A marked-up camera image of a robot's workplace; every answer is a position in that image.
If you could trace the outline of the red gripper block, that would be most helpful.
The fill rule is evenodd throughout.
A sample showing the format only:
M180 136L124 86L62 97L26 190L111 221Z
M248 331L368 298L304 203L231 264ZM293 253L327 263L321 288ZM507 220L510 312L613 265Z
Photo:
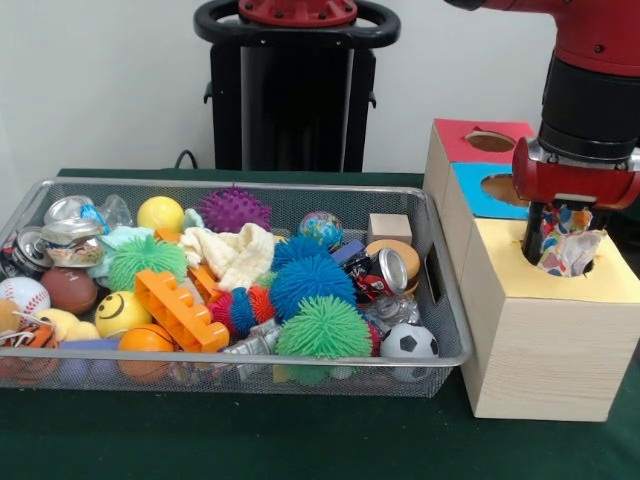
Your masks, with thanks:
M512 161L514 188L530 201L522 253L532 265L542 256L545 204L565 200L596 209L623 209L639 196L639 149L625 161L581 162L545 150L535 138L518 140Z

